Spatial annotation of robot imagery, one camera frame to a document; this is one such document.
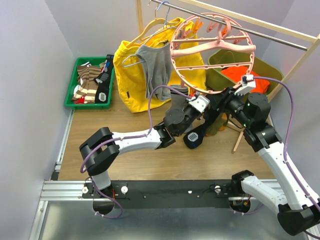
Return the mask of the pink round clip hanger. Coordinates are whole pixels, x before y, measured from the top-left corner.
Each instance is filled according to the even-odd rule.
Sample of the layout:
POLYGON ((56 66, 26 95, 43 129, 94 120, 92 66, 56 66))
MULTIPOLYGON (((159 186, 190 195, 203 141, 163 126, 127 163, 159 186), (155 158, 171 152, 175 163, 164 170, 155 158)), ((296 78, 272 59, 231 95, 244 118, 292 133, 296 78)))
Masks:
POLYGON ((222 20, 221 23, 216 23, 217 36, 209 38, 188 38, 187 36, 190 33, 189 31, 186 31, 186 26, 188 22, 191 22, 194 19, 197 20, 199 19, 199 17, 193 15, 187 18, 179 25, 179 27, 175 30, 174 34, 172 35, 169 45, 170 60, 172 63, 173 70, 180 78, 180 85, 182 87, 188 87, 190 90, 193 89, 194 91, 202 94, 217 95, 220 94, 222 91, 201 89, 197 85, 190 83, 181 72, 247 66, 248 69, 246 71, 246 74, 250 76, 254 66, 256 46, 253 44, 250 36, 244 30, 239 29, 239 35, 231 35, 232 29, 240 27, 240 25, 230 17, 227 17, 219 13, 209 12, 203 15, 203 18, 205 17, 210 18, 210 21, 212 22, 214 22, 215 20, 222 20), (209 50, 227 50, 238 53, 246 53, 249 54, 249 59, 245 62, 221 63, 211 65, 176 65, 177 58, 194 55, 209 50))

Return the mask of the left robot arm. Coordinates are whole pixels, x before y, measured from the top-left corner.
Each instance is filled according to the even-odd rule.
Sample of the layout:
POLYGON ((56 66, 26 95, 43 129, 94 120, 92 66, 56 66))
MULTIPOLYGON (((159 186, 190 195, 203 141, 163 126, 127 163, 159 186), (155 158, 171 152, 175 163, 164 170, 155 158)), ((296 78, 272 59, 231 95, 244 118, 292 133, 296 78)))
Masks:
POLYGON ((80 172, 88 173, 93 180, 93 191, 99 197, 107 197, 112 185, 108 169, 117 156, 139 150, 164 149, 175 143, 179 136, 183 136, 189 149, 194 149, 202 143, 206 130, 217 116, 211 107, 197 109, 186 104, 181 108, 170 108, 162 122, 147 130, 121 133, 102 127, 79 147, 83 159, 80 172))

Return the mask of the olive striped sock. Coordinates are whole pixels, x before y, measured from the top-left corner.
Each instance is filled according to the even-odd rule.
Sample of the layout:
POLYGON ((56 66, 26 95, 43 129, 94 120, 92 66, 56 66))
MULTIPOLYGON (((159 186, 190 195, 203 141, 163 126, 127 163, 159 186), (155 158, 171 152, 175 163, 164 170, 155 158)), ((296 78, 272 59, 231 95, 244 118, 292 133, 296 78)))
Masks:
POLYGON ((205 135, 210 137, 216 135, 220 131, 224 131, 227 125, 227 115, 225 113, 221 113, 217 119, 212 123, 205 132, 205 135))

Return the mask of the black patterned sock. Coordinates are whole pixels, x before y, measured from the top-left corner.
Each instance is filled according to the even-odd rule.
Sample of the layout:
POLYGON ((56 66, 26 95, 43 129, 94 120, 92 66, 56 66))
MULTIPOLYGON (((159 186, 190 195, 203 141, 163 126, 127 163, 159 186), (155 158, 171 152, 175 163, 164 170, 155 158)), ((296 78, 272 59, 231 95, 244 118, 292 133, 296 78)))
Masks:
POLYGON ((111 54, 106 56, 101 73, 94 79, 94 81, 98 84, 94 100, 96 104, 106 104, 108 101, 109 91, 111 88, 111 74, 114 68, 113 58, 114 55, 111 54))
POLYGON ((204 122, 185 134, 183 137, 184 144, 189 149, 199 147, 203 142, 206 131, 215 122, 219 114, 217 110, 206 110, 203 114, 204 122))

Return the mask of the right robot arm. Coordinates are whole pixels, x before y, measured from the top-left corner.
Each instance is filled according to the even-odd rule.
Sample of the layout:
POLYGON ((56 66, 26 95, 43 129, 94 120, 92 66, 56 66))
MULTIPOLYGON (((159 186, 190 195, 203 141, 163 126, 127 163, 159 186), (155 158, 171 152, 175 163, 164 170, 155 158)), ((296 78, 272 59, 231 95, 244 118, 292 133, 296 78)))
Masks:
POLYGON ((241 196, 249 194, 270 209, 281 227, 291 236, 320 223, 320 197, 304 180, 285 151, 285 144, 276 129, 267 122, 271 110, 263 93, 250 93, 246 101, 228 87, 208 91, 210 114, 230 114, 244 127, 244 138, 274 174, 283 193, 262 183, 252 172, 241 171, 232 176, 230 191, 241 196))

